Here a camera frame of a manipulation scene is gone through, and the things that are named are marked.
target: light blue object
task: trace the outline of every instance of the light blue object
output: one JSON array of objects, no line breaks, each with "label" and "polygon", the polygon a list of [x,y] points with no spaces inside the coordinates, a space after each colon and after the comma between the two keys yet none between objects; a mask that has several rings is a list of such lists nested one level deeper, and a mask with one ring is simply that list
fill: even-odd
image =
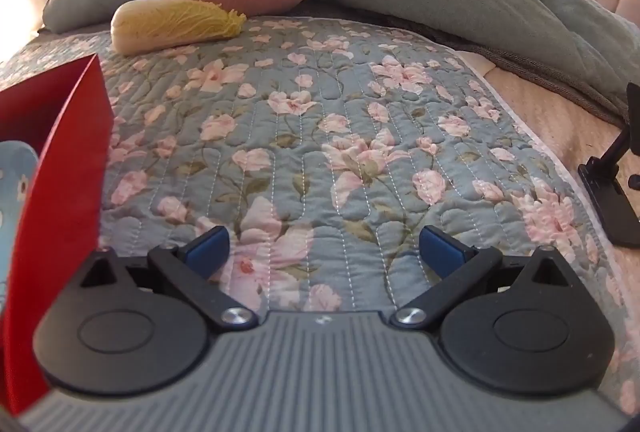
[{"label": "light blue object", "polygon": [[20,213],[37,164],[38,156],[27,143],[0,142],[0,309]]}]

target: yellow object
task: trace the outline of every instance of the yellow object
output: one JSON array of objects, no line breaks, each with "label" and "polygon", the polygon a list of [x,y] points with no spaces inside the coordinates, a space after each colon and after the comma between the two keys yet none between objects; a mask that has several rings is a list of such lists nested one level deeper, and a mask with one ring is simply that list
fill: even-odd
[{"label": "yellow object", "polygon": [[111,21],[113,49],[125,56],[238,36],[246,16],[197,0],[133,0]]}]

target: red container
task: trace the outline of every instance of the red container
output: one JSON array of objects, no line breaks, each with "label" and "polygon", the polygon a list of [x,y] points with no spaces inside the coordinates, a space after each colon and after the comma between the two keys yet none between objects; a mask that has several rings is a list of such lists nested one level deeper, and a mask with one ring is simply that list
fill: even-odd
[{"label": "red container", "polygon": [[96,246],[112,126],[95,55],[0,92],[0,141],[24,141],[40,157],[18,225],[2,322],[14,414],[48,390],[33,355],[33,333]]}]

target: floral pattern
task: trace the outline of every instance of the floral pattern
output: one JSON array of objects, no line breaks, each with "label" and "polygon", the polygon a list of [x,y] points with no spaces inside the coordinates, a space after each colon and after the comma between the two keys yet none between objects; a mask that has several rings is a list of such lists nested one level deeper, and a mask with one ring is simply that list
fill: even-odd
[{"label": "floral pattern", "polygon": [[31,45],[0,87],[84,51],[99,54],[116,115],[101,242],[143,255],[223,224],[232,251],[211,281],[260,316],[390,314],[433,283],[416,252],[427,224],[513,255],[550,243],[615,332],[603,392],[637,411],[640,332],[614,257],[568,176],[448,49],[356,22],[256,18],[233,40],[137,58],[108,33]]}]

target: blue gripper pad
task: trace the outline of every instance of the blue gripper pad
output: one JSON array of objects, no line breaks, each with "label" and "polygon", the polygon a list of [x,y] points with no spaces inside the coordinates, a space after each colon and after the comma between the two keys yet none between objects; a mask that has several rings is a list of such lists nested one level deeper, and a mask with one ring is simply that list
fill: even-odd
[{"label": "blue gripper pad", "polygon": [[473,248],[435,226],[425,226],[420,232],[419,242],[420,258],[440,278],[446,278],[476,254]]},{"label": "blue gripper pad", "polygon": [[216,226],[180,251],[191,271],[208,279],[224,265],[229,248],[229,232],[224,226]]}]

